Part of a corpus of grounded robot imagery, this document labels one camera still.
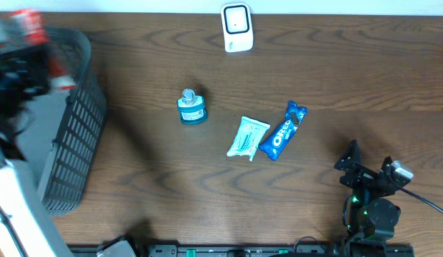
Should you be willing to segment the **red snack packet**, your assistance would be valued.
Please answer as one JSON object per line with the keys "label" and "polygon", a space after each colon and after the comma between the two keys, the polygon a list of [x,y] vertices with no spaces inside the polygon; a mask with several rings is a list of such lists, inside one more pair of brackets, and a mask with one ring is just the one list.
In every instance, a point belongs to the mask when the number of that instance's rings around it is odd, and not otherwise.
{"label": "red snack packet", "polygon": [[53,89],[68,91],[76,88],[76,82],[67,72],[56,54],[51,49],[51,40],[44,29],[42,15],[35,9],[14,11],[10,17],[15,21],[24,34],[25,41],[32,46],[41,46],[44,50],[44,67],[46,77]]}

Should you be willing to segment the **blue mouthwash bottle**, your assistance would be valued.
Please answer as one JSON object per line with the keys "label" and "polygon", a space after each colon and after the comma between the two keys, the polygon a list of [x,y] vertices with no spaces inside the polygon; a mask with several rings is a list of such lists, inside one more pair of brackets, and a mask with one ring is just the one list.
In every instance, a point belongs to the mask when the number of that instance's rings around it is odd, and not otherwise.
{"label": "blue mouthwash bottle", "polygon": [[207,120],[204,97],[196,95],[194,90],[184,89],[176,104],[181,122],[184,125],[196,125]]}

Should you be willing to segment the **teal wet wipes pack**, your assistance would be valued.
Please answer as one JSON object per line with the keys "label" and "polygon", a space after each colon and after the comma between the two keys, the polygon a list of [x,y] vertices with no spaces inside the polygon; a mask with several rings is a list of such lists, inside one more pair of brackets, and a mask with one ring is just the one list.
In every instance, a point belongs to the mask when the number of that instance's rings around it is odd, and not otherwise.
{"label": "teal wet wipes pack", "polygon": [[268,123],[243,116],[227,156],[248,156],[249,161],[253,161],[259,144],[269,128]]}

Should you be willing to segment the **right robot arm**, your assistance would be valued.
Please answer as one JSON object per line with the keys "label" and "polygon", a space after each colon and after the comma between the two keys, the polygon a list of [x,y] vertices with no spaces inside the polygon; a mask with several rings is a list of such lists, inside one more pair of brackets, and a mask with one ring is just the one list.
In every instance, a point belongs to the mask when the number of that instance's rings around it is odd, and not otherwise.
{"label": "right robot arm", "polygon": [[344,172],[339,179],[340,184],[352,190],[342,211],[342,222],[348,233],[344,246],[370,244],[385,247],[394,236],[394,227],[401,213],[400,208],[387,199],[397,190],[388,172],[376,172],[362,165],[359,144],[355,139],[350,141],[334,168]]}

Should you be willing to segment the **blue Oreo cookie pack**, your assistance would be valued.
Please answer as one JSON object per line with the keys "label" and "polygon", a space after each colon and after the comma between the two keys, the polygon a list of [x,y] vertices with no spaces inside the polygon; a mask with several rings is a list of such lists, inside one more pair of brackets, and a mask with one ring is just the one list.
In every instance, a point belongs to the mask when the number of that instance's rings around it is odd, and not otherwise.
{"label": "blue Oreo cookie pack", "polygon": [[259,145],[259,150],[264,152],[272,161],[277,161],[308,112],[307,107],[289,101],[284,122],[277,126],[274,132]]}

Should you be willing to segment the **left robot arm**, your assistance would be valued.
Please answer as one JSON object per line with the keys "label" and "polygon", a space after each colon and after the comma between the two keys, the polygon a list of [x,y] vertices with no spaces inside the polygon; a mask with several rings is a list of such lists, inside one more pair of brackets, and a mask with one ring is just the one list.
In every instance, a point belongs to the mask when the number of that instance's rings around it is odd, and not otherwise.
{"label": "left robot arm", "polygon": [[127,236],[70,247],[53,217],[77,209],[106,121],[74,29],[45,26],[33,9],[0,17],[0,249],[5,256],[141,256]]}

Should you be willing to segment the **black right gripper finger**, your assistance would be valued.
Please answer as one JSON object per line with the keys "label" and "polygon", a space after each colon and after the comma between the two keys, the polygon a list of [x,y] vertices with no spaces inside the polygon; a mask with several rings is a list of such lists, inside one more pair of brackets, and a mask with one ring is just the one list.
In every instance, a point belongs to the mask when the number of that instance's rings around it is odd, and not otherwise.
{"label": "black right gripper finger", "polygon": [[385,177],[385,178],[393,178],[393,173],[394,173],[394,167],[392,165],[393,160],[391,156],[387,156],[383,163],[382,163],[382,167],[381,167],[381,171],[379,173],[379,175],[381,177]]}
{"label": "black right gripper finger", "polygon": [[348,149],[335,163],[334,168],[339,171],[348,172],[354,170],[357,163],[361,163],[361,154],[358,141],[353,139],[350,141]]}

